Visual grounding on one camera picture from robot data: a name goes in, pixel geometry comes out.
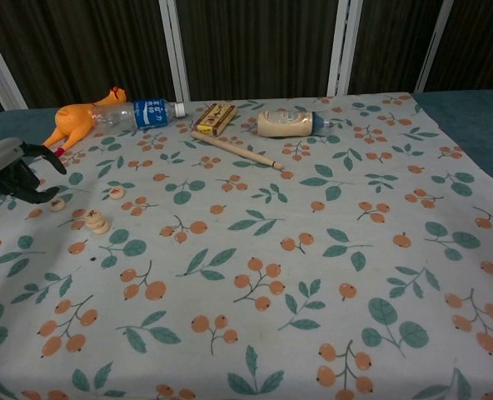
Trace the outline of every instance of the blue bottle label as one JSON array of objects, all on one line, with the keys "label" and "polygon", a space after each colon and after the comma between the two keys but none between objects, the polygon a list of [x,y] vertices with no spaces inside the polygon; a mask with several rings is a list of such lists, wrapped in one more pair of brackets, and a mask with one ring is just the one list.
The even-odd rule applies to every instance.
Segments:
[{"label": "blue bottle label", "polygon": [[165,102],[162,98],[133,102],[133,115],[138,128],[159,128],[167,125]]}]

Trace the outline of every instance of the stack of wooden discs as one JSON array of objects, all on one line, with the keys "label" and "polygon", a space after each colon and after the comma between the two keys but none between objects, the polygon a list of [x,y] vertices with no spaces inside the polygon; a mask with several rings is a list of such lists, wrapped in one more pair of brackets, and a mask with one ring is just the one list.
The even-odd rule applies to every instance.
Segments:
[{"label": "stack of wooden discs", "polygon": [[103,235],[110,229],[110,223],[104,218],[98,210],[89,210],[85,216],[86,227],[91,229],[97,235]]}]

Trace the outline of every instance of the floral tablecloth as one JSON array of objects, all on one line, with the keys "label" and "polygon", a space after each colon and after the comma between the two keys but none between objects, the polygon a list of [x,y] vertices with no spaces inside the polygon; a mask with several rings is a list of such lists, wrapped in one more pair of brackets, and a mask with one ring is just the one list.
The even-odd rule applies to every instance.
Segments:
[{"label": "floral tablecloth", "polygon": [[407,93],[233,103],[221,140],[285,171],[192,140],[194,102],[33,163],[60,212],[0,198],[0,398],[493,399],[493,180]]}]

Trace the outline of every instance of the bottle label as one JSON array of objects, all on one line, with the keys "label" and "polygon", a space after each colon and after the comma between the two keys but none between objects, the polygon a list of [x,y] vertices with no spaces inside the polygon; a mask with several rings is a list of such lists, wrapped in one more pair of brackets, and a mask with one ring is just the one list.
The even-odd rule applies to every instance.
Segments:
[{"label": "bottle label", "polygon": [[138,128],[159,128],[167,125],[163,99],[133,102],[133,115]]},{"label": "bottle label", "polygon": [[297,123],[301,118],[301,114],[299,112],[293,111],[271,111],[266,112],[266,120],[269,123]]}]

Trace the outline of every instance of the mayonnaise bottle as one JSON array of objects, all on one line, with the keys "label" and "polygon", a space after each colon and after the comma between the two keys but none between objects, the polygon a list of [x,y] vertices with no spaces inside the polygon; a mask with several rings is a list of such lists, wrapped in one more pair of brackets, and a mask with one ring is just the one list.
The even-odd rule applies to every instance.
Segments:
[{"label": "mayonnaise bottle", "polygon": [[257,116],[257,135],[266,138],[325,136],[333,127],[329,111],[262,111]]}]

